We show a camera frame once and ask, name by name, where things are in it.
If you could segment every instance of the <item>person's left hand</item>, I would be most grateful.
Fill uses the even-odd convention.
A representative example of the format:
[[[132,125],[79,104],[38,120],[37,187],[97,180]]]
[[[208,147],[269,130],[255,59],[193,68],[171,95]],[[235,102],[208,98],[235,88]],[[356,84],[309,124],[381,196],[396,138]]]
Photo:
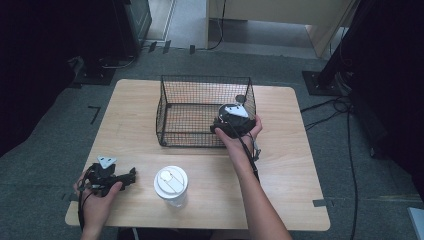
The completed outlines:
[[[85,171],[80,176],[77,183],[84,178]],[[74,184],[74,190],[79,196],[77,183]],[[81,239],[97,239],[100,236],[102,228],[106,223],[110,208],[116,195],[122,187],[122,182],[115,183],[109,193],[105,197],[96,196],[90,189],[85,189],[82,193],[83,210],[84,210],[84,229]]]

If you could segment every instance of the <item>hand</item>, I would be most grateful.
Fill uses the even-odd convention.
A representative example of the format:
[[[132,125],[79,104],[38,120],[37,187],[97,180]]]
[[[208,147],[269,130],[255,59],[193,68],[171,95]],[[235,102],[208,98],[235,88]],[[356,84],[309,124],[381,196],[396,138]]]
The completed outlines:
[[[85,172],[82,173],[77,183],[84,178]],[[79,196],[77,183],[74,184],[74,190]],[[82,193],[82,201],[84,202],[84,229],[81,239],[98,239],[104,224],[106,223],[110,208],[116,195],[122,187],[122,182],[115,183],[109,193],[105,197],[96,196],[90,189],[85,189]]]
[[[259,132],[262,131],[261,118],[258,115],[256,115],[255,120],[256,120],[256,125],[250,131],[251,136],[245,135],[241,138],[243,140],[243,142],[246,144],[246,146],[248,147],[250,152],[253,151],[253,145],[252,145],[251,137],[253,139],[256,139]],[[240,143],[240,140],[237,139],[237,138],[233,139],[233,138],[228,137],[227,134],[225,134],[224,131],[222,131],[219,128],[215,128],[215,134],[218,136],[219,139],[221,139],[221,141],[227,147],[228,154],[230,155],[230,159],[233,161],[233,164],[234,164],[234,167],[236,168],[236,170],[241,168],[241,169],[245,169],[245,170],[248,170],[248,171],[251,172],[252,168],[251,168],[250,163],[248,161],[249,159],[247,158],[247,155],[244,151],[243,146]]]

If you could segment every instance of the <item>cable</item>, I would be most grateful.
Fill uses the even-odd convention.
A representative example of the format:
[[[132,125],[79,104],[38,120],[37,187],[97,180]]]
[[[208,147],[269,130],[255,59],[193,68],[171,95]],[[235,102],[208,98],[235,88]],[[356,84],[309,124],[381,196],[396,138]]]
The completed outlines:
[[[82,195],[85,190],[85,182],[87,181],[88,175],[90,174],[91,167],[85,171],[84,177],[78,181],[78,191],[80,192],[78,197],[78,220],[80,222],[81,231],[84,229],[85,221],[84,221],[84,204],[88,197],[91,196],[93,192],[91,192],[85,199],[82,201]]]
[[[318,125],[320,123],[326,122],[326,121],[330,120],[331,118],[333,118],[333,117],[335,117],[337,115],[340,115],[342,113],[348,112],[349,109],[350,109],[350,105],[348,105],[347,102],[340,101],[341,98],[345,98],[345,97],[343,96],[343,97],[338,97],[338,98],[335,98],[335,99],[331,99],[331,100],[325,101],[323,103],[319,103],[319,104],[316,104],[316,105],[313,105],[313,106],[310,106],[310,107],[307,107],[307,108],[304,108],[304,109],[300,110],[300,112],[303,113],[303,112],[306,112],[306,111],[309,111],[309,110],[316,109],[318,107],[324,106],[325,104],[328,104],[328,103],[333,103],[333,108],[336,110],[336,112],[334,112],[331,116],[329,116],[327,118],[324,118],[324,119],[318,120],[316,122],[312,122],[312,123],[306,124],[305,125],[305,128],[306,128],[305,131],[310,130],[311,128],[315,127],[316,125]],[[343,108],[341,108],[341,109],[338,108],[337,107],[338,104],[342,104]]]
[[[353,223],[352,223],[352,232],[350,234],[350,239],[355,238],[356,232],[356,219],[358,218],[358,185],[356,183],[355,168],[353,167],[353,158],[352,158],[352,145],[350,140],[350,109],[347,112],[347,145],[349,148],[349,160],[350,160],[350,169],[352,171],[353,187],[354,187],[354,199],[355,199],[355,208],[353,212]]]
[[[221,44],[222,39],[224,38],[224,16],[225,16],[225,5],[227,3],[227,0],[224,0],[224,6],[222,7],[222,17],[221,17],[221,38],[219,39],[219,42],[212,48],[207,48],[206,50],[213,50],[216,47],[219,46],[219,44]]]
[[[336,79],[338,80],[338,83],[340,84],[340,87],[342,87],[347,95],[352,92],[352,88],[349,86],[349,80],[352,78],[353,73],[352,72],[337,72],[336,73]]]
[[[132,59],[129,63],[125,64],[125,65],[118,65],[118,66],[102,66],[102,68],[106,68],[106,69],[119,69],[119,68],[126,68],[129,65],[131,65],[135,60],[135,57],[132,56]]]
[[[224,32],[223,32],[224,30],[221,27],[221,24],[219,23],[219,19],[216,19],[216,23],[218,24],[218,28],[219,28],[219,32],[221,33],[222,41],[224,41]]]
[[[246,144],[244,143],[243,139],[241,139],[240,135],[237,133],[237,131],[234,129],[233,125],[231,125],[231,123],[227,122],[228,125],[231,127],[231,130],[233,130],[233,132],[236,134],[238,140],[240,141],[241,145],[243,146],[244,152],[247,155],[247,158],[249,159],[250,162],[250,166],[252,166],[252,170],[253,170],[253,174],[255,175],[256,179],[258,180],[258,182],[260,182],[259,180],[259,173],[258,173],[258,168],[255,165],[255,161],[253,160],[254,158],[254,152],[255,152],[255,148],[253,148],[253,153],[251,153],[249,151],[249,148],[246,146]]]
[[[352,172],[352,181],[353,181],[353,187],[354,187],[354,202],[355,202],[354,203],[355,205],[354,205],[354,212],[353,212],[353,220],[352,220],[353,221],[352,222],[352,231],[351,231],[351,234],[350,234],[350,239],[353,240],[355,238],[355,233],[356,233],[356,222],[357,222],[357,218],[358,218],[359,199],[358,199],[358,184],[357,184],[357,181],[356,181],[355,168],[353,166],[352,143],[351,143],[351,136],[350,136],[350,112],[351,112],[351,109],[352,109],[352,105],[348,105],[347,102],[340,101],[340,98],[343,98],[343,97],[339,97],[339,98],[336,98],[336,99],[325,101],[325,102],[320,103],[320,104],[313,105],[311,107],[302,109],[301,112],[305,112],[305,111],[308,111],[308,110],[311,110],[311,109],[321,107],[321,106],[323,106],[327,103],[330,103],[330,102],[333,102],[333,107],[334,107],[334,109],[336,109],[336,112],[333,113],[330,117],[319,120],[319,121],[314,122],[314,123],[310,123],[310,124],[305,125],[305,127],[309,126],[309,128],[307,128],[306,131],[308,131],[309,129],[311,129],[312,127],[316,126],[319,123],[328,121],[329,119],[331,119],[334,116],[340,115],[342,113],[347,113],[347,143],[348,143],[348,150],[349,150],[350,169],[351,169],[351,172]],[[344,109],[337,108],[337,104],[340,104],[340,103],[345,107]]]

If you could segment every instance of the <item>gray carpet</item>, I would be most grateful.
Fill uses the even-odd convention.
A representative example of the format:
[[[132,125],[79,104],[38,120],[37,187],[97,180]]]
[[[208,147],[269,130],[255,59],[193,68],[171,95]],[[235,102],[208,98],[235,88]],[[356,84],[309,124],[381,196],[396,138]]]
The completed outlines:
[[[320,71],[322,60],[171,49],[143,51],[131,66],[118,69],[110,86],[65,89],[30,138],[0,158],[0,239],[78,239],[79,227],[66,225],[72,184],[83,170],[114,86],[119,79],[159,80],[163,74],[249,76],[254,85],[288,86],[300,108],[330,97],[309,96],[302,70]],[[96,110],[101,107],[91,124]],[[334,112],[331,105],[303,114],[311,123]],[[358,184],[355,239],[416,239],[407,207],[424,208],[410,176],[389,159],[372,159],[358,119],[350,116],[352,154]],[[331,228],[292,232],[295,239],[349,239],[354,216],[354,185],[347,116],[339,115],[307,132]],[[107,227],[102,239],[115,239]]]

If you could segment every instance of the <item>wooden table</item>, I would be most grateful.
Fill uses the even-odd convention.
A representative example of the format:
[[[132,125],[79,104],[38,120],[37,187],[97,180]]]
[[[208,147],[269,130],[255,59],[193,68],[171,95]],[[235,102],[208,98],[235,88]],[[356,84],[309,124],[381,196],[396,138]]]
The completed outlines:
[[[247,229],[240,187],[225,149],[161,147],[155,135],[159,81],[120,80],[84,169],[97,156],[116,157],[115,173],[137,169],[137,181],[118,194],[108,226]],[[325,231],[330,221],[293,89],[253,87],[264,126],[256,163],[261,185],[289,230]],[[176,165],[189,177],[188,202],[175,209],[153,187],[155,174]],[[79,225],[71,202],[66,223]]]

